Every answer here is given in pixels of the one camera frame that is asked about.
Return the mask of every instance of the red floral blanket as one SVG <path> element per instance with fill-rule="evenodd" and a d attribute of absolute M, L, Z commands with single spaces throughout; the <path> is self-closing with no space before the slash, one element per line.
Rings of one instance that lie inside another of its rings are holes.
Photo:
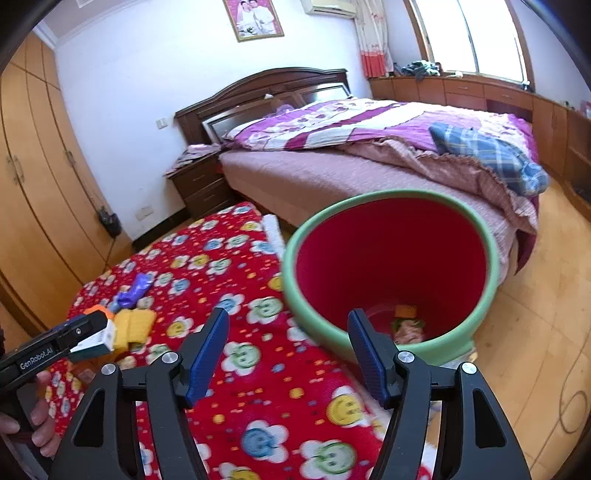
<path fill-rule="evenodd" d="M 281 294 L 280 265 L 261 215 L 241 203 L 199 220 L 85 285 L 69 317 L 107 305 L 139 272 L 154 285 L 138 308 L 157 312 L 150 338 L 119 359 L 150 364 L 197 332 L 216 306 L 230 333 L 207 397 L 187 412 L 212 479 L 365 480 L 387 425 L 370 413 L 328 352 L 296 326 Z M 63 433 L 83 395 L 65 362 L 51 369 L 46 392 Z M 159 478 L 146 404 L 137 407 L 146 476 Z M 421 480 L 430 480 L 421 469 Z"/>

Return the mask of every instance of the finger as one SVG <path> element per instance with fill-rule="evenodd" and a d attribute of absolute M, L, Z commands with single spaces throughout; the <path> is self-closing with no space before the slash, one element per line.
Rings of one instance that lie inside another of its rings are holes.
<path fill-rule="evenodd" d="M 4 413 L 0 413 L 0 433 L 12 435 L 21 429 L 18 422 Z"/>
<path fill-rule="evenodd" d="M 40 450 L 44 457 L 53 457 L 57 453 L 57 449 L 60 447 L 61 438 L 55 433 L 47 444 Z"/>
<path fill-rule="evenodd" d="M 56 422 L 51 417 L 49 417 L 43 425 L 41 425 L 34 433 L 31 435 L 31 440 L 35 445 L 38 447 L 43 447 L 47 442 L 51 440 L 53 437 L 53 433 L 56 431 Z"/>
<path fill-rule="evenodd" d="M 45 388 L 49 385 L 50 381 L 51 374 L 47 370 L 44 370 L 43 372 L 39 372 L 37 374 L 37 386 Z"/>
<path fill-rule="evenodd" d="M 45 400 L 39 400 L 31 412 L 31 421 L 36 427 L 47 420 L 49 416 L 49 405 Z"/>

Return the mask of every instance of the framed wedding photo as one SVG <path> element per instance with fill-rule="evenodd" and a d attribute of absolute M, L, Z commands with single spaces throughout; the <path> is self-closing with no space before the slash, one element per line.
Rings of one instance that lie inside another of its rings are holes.
<path fill-rule="evenodd" d="M 272 0 L 222 0 L 238 41 L 283 37 Z"/>

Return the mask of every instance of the air conditioner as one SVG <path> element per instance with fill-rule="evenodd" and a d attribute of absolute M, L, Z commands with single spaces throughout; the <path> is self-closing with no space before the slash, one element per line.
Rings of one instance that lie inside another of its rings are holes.
<path fill-rule="evenodd" d="M 309 15 L 331 15 L 340 18 L 354 18 L 357 8 L 351 2 L 342 0 L 301 0 Z"/>

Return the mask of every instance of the curtain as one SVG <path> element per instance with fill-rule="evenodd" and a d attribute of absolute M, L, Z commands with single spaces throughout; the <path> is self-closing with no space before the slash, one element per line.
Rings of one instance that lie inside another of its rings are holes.
<path fill-rule="evenodd" d="M 355 27 L 361 49 L 363 72 L 367 78 L 383 77 L 394 68 L 388 50 L 384 0 L 355 0 L 355 4 Z"/>

